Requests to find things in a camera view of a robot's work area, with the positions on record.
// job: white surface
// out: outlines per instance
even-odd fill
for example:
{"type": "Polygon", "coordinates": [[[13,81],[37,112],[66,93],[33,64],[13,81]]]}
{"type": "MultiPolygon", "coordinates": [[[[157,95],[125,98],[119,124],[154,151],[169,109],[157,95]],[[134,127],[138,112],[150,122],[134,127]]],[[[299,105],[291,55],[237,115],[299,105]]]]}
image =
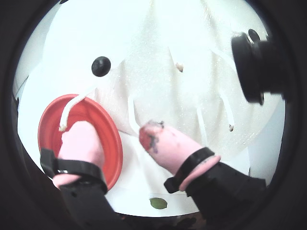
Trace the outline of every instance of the white surface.
{"type": "Polygon", "coordinates": [[[234,72],[230,38],[249,28],[262,39],[266,32],[243,1],[234,1],[235,7],[221,1],[236,18],[227,23],[214,1],[208,2],[214,14],[199,1],[91,0],[85,4],[74,0],[63,4],[48,32],[43,60],[27,80],[19,108],[18,132],[38,167],[37,129],[44,109],[61,95],[81,93],[91,86],[96,80],[92,62],[106,56],[112,70],[99,80],[98,90],[90,97],[110,113],[120,130],[132,135],[121,133],[123,170],[107,195],[115,211],[153,217],[197,211],[184,193],[170,195],[164,189],[163,182],[170,175],[133,136],[137,134],[130,127],[129,96],[138,125],[163,119],[195,140],[207,141],[224,162],[247,174],[246,146],[270,119],[280,98],[266,95],[263,107],[246,102],[234,72]],[[246,17],[252,19],[247,23],[246,17]],[[175,68],[177,61],[183,63],[183,73],[175,68]],[[220,88],[234,113],[233,132],[228,131],[217,93],[220,88]],[[200,117],[204,129],[200,128],[200,117]],[[168,208],[152,208],[152,197],[164,198],[168,208]]]}
{"type": "Polygon", "coordinates": [[[266,31],[246,3],[235,2],[225,6],[232,18],[244,21],[242,26],[236,24],[239,19],[225,23],[223,14],[210,11],[212,4],[219,12],[213,1],[68,1],[46,38],[42,75],[47,85],[57,85],[44,92],[81,93],[96,79],[91,72],[94,59],[109,57],[112,70],[89,97],[109,112],[119,130],[137,136],[128,116],[130,96],[139,126],[164,120],[201,143],[200,109],[209,146],[229,161],[263,129],[280,101],[266,95],[266,104],[260,106],[244,98],[231,63],[231,37],[253,28],[264,38],[266,31]],[[247,23],[245,17],[253,20],[247,23]],[[177,61],[184,66],[182,73],[177,61]],[[228,131],[221,90],[232,108],[233,132],[228,131]]]}
{"type": "Polygon", "coordinates": [[[33,69],[41,62],[43,57],[43,48],[46,40],[49,26],[58,11],[60,5],[55,5],[41,20],[38,26],[31,34],[23,53],[19,59],[19,63],[15,73],[13,83],[13,94],[16,95],[19,88],[24,83],[33,69]]]}
{"type": "Polygon", "coordinates": [[[280,101],[267,125],[248,147],[250,175],[265,179],[267,184],[271,182],[277,166],[283,137],[284,113],[284,101],[280,101]]]}

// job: black velcro strap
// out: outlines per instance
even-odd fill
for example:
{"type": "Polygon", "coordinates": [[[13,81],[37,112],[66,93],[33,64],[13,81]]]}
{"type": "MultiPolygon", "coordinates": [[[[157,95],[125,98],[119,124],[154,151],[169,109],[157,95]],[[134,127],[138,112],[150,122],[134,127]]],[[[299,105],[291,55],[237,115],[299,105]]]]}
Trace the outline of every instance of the black velcro strap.
{"type": "Polygon", "coordinates": [[[213,156],[214,152],[212,152],[209,148],[202,148],[193,154],[191,154],[180,166],[174,177],[168,178],[164,187],[167,189],[169,193],[175,193],[179,190],[179,186],[181,183],[187,178],[187,176],[195,169],[197,165],[203,162],[210,156],[213,156]]]}
{"type": "Polygon", "coordinates": [[[51,178],[58,174],[74,174],[83,177],[84,179],[91,178],[101,181],[103,190],[107,193],[107,186],[104,182],[104,176],[101,169],[92,163],[86,161],[74,161],[57,159],[54,152],[49,149],[41,149],[40,164],[45,174],[51,178]]]}

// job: red lid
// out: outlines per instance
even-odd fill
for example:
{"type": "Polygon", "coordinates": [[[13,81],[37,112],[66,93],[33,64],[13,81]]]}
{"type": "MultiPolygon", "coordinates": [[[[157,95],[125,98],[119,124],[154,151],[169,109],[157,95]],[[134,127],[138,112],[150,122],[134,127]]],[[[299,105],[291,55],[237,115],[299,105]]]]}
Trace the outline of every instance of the red lid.
{"type": "MultiPolygon", "coordinates": [[[[39,149],[51,149],[58,157],[63,133],[59,131],[59,121],[65,105],[76,96],[68,94],[58,97],[47,106],[38,126],[39,149]]],[[[101,168],[107,187],[111,189],[120,175],[123,164],[123,149],[118,130],[101,105],[87,97],[71,109],[66,131],[77,121],[88,121],[95,127],[105,153],[105,164],[101,168]]]]}

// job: pink glove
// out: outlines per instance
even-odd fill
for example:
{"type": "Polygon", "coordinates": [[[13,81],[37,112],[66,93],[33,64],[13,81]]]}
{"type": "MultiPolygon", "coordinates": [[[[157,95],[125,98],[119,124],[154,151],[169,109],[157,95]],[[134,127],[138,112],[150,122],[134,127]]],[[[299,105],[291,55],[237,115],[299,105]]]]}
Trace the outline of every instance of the pink glove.
{"type": "MultiPolygon", "coordinates": [[[[149,155],[173,175],[191,154],[203,148],[178,130],[153,121],[140,129],[139,138],[149,155]]],[[[212,156],[199,164],[182,182],[179,187],[180,191],[185,191],[194,179],[212,168],[220,159],[220,156],[212,156]]]]}
{"type": "MultiPolygon", "coordinates": [[[[73,124],[68,132],[63,133],[62,142],[59,159],[87,161],[99,168],[105,162],[104,151],[96,129],[87,121],[78,121],[73,124]]],[[[59,188],[79,178],[80,176],[77,175],[59,174],[53,178],[53,184],[59,188]]]]}

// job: pink rubber glove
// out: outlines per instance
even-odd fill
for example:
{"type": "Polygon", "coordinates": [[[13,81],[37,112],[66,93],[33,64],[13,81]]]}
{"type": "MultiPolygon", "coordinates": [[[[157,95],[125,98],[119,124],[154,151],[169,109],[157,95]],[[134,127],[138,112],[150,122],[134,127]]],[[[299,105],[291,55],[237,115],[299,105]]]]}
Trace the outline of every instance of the pink rubber glove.
{"type": "MultiPolygon", "coordinates": [[[[139,139],[150,156],[173,175],[191,154],[203,148],[173,127],[153,121],[149,121],[140,129],[139,139]]],[[[185,191],[194,179],[212,168],[220,159],[220,156],[211,156],[199,164],[182,182],[180,191],[185,191]]]]}
{"type": "MultiPolygon", "coordinates": [[[[99,168],[105,162],[104,151],[96,129],[87,121],[78,121],[73,124],[68,132],[62,134],[62,142],[59,159],[87,161],[99,168]]],[[[77,175],[59,174],[53,178],[53,184],[59,188],[79,178],[80,176],[77,175]]]]}

